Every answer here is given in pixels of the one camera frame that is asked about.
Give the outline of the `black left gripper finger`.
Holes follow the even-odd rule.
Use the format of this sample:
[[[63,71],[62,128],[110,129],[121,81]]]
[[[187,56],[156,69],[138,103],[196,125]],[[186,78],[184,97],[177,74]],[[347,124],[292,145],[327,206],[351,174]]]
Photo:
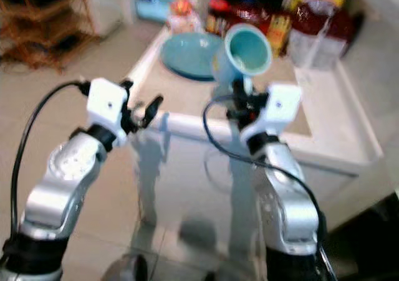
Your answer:
[[[151,102],[145,108],[142,118],[142,129],[149,127],[151,122],[156,118],[156,114],[160,109],[160,105],[163,103],[163,95],[158,94],[156,98],[152,99]]]

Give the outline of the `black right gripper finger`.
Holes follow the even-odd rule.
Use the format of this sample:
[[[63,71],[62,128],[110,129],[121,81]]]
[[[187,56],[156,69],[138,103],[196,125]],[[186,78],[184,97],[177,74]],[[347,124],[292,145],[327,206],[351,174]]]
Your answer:
[[[249,98],[253,93],[252,78],[248,76],[235,78],[231,82],[231,91],[234,98]]]

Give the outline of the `teal ceramic mug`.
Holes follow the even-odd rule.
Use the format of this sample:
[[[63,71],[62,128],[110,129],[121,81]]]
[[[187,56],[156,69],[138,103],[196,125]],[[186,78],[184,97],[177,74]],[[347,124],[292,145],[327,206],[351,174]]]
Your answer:
[[[231,90],[242,79],[248,93],[254,90],[254,76],[265,73],[272,64],[270,42],[254,25],[233,25],[211,61],[212,76],[223,89]]]

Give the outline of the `teal ceramic plate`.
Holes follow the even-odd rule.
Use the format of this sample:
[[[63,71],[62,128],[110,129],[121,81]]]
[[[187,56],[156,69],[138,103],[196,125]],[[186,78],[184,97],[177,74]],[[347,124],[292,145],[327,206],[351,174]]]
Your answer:
[[[214,34],[173,34],[161,46],[160,60],[172,72],[192,80],[210,81],[211,61],[223,43]]]

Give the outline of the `red yellow snack packets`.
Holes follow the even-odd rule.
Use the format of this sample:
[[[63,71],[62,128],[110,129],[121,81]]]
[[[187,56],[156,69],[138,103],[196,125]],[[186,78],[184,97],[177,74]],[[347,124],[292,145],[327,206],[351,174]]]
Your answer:
[[[267,9],[262,4],[227,0],[210,0],[206,31],[224,38],[233,25],[250,24],[259,28],[270,42],[273,54],[284,53],[291,29],[291,14],[282,9]]]

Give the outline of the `orange snack packet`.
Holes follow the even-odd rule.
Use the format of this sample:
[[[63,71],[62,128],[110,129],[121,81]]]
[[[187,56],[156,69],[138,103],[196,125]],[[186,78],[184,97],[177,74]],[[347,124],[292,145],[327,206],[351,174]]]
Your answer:
[[[169,4],[166,26],[172,34],[204,33],[199,14],[188,0],[174,0]]]

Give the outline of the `red clear plastic bag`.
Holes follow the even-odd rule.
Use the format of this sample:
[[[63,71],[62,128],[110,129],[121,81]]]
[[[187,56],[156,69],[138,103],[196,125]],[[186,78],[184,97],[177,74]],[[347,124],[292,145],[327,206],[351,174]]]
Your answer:
[[[355,32],[350,14],[327,0],[304,0],[292,16],[287,53],[296,67],[330,70]]]

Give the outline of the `black furniture piece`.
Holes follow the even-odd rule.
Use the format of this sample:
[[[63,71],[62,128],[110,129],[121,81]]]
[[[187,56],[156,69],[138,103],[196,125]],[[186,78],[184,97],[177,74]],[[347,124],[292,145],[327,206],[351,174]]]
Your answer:
[[[399,281],[399,196],[337,227],[324,247],[339,281]]]

